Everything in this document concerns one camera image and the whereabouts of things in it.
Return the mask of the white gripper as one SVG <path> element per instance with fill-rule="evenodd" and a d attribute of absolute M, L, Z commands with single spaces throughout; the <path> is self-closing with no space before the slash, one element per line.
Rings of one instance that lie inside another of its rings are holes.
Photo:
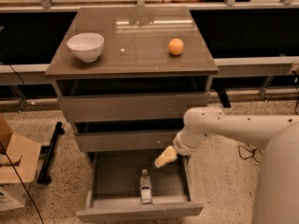
<path fill-rule="evenodd" d="M 190 156 L 192 152 L 193 148 L 186 146 L 180 137 L 180 133 L 177 133 L 173 140 L 173 146 L 167 147 L 155 160 L 154 165 L 157 168 L 161 168 L 175 161 L 178 158 L 178 154 L 181 156 Z"/>

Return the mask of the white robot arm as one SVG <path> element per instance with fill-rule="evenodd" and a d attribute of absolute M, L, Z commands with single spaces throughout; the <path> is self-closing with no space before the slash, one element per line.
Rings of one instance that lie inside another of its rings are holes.
<path fill-rule="evenodd" d="M 299 117 L 226 115 L 216 106 L 191 108 L 184 114 L 182 130 L 155 166 L 191 155 L 213 134 L 264 150 L 252 224 L 299 224 Z"/>

